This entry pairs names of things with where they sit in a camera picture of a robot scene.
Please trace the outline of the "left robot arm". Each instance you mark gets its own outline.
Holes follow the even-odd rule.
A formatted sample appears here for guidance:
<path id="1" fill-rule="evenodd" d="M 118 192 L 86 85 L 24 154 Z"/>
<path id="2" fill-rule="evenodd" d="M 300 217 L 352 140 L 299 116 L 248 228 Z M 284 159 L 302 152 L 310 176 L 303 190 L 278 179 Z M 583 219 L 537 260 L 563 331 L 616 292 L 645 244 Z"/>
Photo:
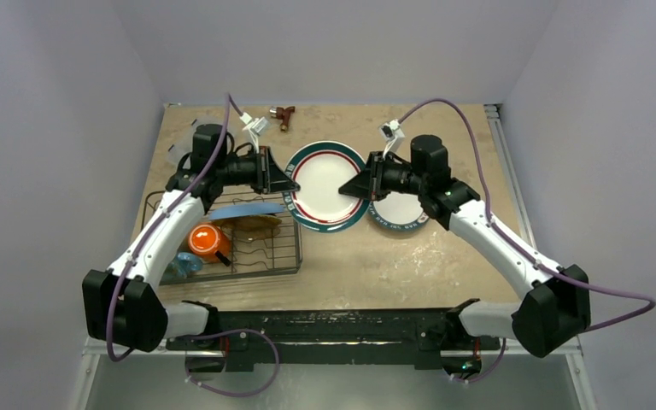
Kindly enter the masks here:
<path id="1" fill-rule="evenodd" d="M 220 340 L 215 307 L 200 302 L 166 306 L 156 289 L 181 243 L 228 186 L 256 194 L 291 193 L 299 184 L 275 161 L 267 146 L 238 155 L 227 148 L 225 125 L 204 124 L 192 135 L 189 154 L 168 180 L 160 206 L 127 250 L 104 271 L 90 270 L 82 283 L 90 337 L 106 343 L 113 361 L 125 359 L 116 346 L 151 352 L 161 341 L 188 337 L 199 349 Z"/>

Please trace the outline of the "green rim white plate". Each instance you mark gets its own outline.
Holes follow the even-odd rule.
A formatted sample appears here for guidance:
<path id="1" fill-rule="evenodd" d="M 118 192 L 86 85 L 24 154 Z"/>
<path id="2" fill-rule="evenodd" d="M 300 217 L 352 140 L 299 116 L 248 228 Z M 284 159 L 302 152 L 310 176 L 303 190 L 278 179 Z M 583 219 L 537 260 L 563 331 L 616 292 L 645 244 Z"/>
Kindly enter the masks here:
<path id="1" fill-rule="evenodd" d="M 338 233 L 355 225 L 369 202 L 346 196 L 339 188 L 365 166 L 360 154 L 345 143 L 318 141 L 301 147 L 289 159 L 286 174 L 299 185 L 283 194 L 296 222 L 318 233 Z"/>

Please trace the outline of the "green red lettered plate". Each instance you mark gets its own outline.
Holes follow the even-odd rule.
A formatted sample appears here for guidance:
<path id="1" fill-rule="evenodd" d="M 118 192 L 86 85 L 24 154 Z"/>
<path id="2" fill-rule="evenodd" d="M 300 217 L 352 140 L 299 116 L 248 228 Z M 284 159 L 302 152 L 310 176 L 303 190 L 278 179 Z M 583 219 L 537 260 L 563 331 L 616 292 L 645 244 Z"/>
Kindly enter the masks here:
<path id="1" fill-rule="evenodd" d="M 399 233 L 416 231 L 430 219 L 416 196 L 397 192 L 371 202 L 367 213 L 380 228 Z"/>

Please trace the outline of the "yellow patterned plate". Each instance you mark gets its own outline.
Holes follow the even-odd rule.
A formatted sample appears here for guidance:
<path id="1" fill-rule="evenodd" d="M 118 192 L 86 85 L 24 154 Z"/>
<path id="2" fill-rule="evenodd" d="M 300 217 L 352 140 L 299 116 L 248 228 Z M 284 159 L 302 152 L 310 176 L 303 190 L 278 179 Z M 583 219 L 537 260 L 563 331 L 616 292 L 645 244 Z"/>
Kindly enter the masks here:
<path id="1" fill-rule="evenodd" d="M 248 216 L 224 218 L 220 220 L 211 220 L 210 223 L 229 231 L 258 232 L 273 231 L 280 226 L 282 220 L 279 217 L 271 214 L 254 214 Z"/>

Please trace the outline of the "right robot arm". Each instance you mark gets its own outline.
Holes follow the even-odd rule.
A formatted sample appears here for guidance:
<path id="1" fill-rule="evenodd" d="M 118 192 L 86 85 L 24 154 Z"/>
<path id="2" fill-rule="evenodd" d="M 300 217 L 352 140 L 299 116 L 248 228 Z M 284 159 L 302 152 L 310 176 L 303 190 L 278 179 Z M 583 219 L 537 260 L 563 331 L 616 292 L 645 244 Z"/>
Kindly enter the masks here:
<path id="1" fill-rule="evenodd" d="M 445 335 L 458 348 L 477 337 L 517 341 L 538 358 L 552 353 L 591 321 L 589 279 L 576 265 L 546 273 L 539 254 L 512 233 L 468 184 L 452 176 L 448 149 L 434 135 L 412 139 L 410 159 L 373 151 L 339 193 L 372 202 L 390 193 L 417 197 L 424 213 L 470 244 L 510 284 L 518 304 L 466 302 L 450 310 Z"/>

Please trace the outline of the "orange mug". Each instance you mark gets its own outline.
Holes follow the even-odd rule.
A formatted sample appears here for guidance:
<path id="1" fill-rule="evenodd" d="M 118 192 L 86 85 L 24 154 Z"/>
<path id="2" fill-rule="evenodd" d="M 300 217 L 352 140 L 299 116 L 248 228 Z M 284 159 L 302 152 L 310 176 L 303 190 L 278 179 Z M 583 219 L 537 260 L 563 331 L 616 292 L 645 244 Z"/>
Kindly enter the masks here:
<path id="1" fill-rule="evenodd" d="M 187 236 L 190 251 L 208 263 L 230 266 L 231 239 L 216 225 L 196 225 Z"/>

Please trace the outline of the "blue butterfly mug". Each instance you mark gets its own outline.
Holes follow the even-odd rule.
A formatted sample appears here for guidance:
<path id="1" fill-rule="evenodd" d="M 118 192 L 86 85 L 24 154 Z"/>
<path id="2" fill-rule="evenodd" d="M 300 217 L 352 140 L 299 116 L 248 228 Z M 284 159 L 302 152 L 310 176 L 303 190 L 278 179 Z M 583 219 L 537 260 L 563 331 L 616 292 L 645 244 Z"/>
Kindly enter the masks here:
<path id="1" fill-rule="evenodd" d="M 179 252 L 168 263 L 162 281 L 187 279 L 203 268 L 202 259 L 190 252 Z"/>

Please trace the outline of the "light blue plate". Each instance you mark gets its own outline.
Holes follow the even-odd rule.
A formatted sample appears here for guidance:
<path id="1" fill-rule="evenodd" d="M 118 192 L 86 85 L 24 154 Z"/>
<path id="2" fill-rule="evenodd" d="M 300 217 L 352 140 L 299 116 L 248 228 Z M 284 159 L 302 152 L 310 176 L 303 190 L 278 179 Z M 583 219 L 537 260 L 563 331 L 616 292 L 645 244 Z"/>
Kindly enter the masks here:
<path id="1" fill-rule="evenodd" d="M 246 202 L 217 208 L 208 215 L 209 220 L 228 220 L 263 214 L 280 214 L 284 206 L 275 202 Z"/>

